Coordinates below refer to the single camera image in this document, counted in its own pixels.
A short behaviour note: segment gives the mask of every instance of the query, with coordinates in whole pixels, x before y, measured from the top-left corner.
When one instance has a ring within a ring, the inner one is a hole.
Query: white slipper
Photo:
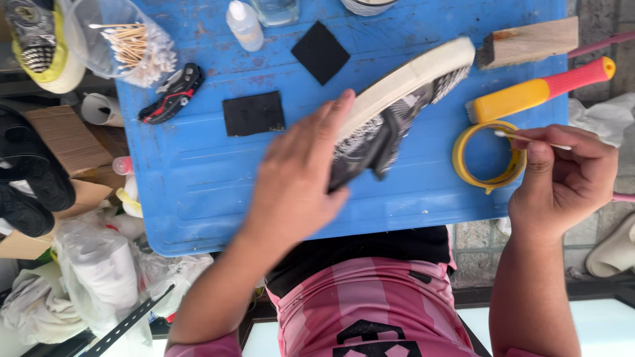
[[[589,273],[599,278],[607,278],[635,266],[635,213],[589,254],[586,265]]]

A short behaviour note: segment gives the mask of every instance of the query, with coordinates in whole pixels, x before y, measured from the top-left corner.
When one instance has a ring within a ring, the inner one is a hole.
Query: blue table
[[[493,30],[565,16],[564,0],[400,0],[375,17],[353,15],[338,0],[300,0],[299,23],[265,29],[264,48],[248,53],[225,23],[228,0],[134,1],[172,36],[181,63],[195,62],[207,75],[190,104],[158,126],[136,120],[157,95],[117,82],[148,240],[165,256],[217,251],[227,244],[249,206],[264,149],[279,135],[227,137],[222,100],[279,90],[288,126],[343,89],[360,91],[414,54],[461,34],[478,47]],[[316,20],[351,54],[324,86],[290,52]],[[385,181],[366,172],[351,182],[351,200],[312,238],[506,216],[507,201],[520,180],[487,196],[452,167],[454,140],[469,125],[464,104],[565,70],[564,55],[490,71],[473,67],[440,103],[422,110]],[[566,97],[505,120],[520,128],[564,124]],[[495,141],[470,143],[468,163],[480,175],[493,175],[504,165],[506,152]]]

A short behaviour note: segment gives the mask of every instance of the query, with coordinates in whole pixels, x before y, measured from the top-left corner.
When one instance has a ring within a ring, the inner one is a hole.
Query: white bottle cap
[[[247,17],[247,12],[244,10],[244,4],[238,0],[233,0],[229,3],[229,13],[232,14],[232,17],[238,21]]]

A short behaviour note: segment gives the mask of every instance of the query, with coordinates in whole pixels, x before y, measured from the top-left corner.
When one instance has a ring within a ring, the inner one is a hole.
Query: sneaker
[[[0,0],[13,36],[13,52],[24,71],[53,93],[73,90],[84,65],[64,41],[64,16],[54,0]]]
[[[411,59],[363,90],[338,133],[329,191],[365,168],[382,180],[413,119],[467,77],[474,54],[472,41],[460,37]]]

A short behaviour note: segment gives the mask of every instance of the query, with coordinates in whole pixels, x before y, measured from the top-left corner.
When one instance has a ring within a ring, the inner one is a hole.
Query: yellow masking tape roll
[[[454,170],[457,172],[458,176],[463,179],[463,181],[467,182],[470,185],[475,185],[478,187],[485,188],[485,193],[490,194],[491,190],[496,189],[498,187],[503,187],[513,180],[518,178],[521,172],[525,169],[525,165],[527,163],[525,151],[518,149],[511,149],[512,159],[509,161],[509,165],[507,165],[507,169],[505,172],[500,174],[499,176],[492,178],[491,180],[479,180],[474,175],[472,175],[467,170],[467,165],[465,164],[465,147],[467,146],[467,142],[470,140],[472,135],[479,130],[489,128],[492,130],[502,130],[507,133],[514,133],[518,128],[510,123],[505,121],[489,121],[483,124],[476,124],[465,129],[461,135],[458,136],[457,141],[454,142],[454,147],[452,148],[452,165],[454,166]]]

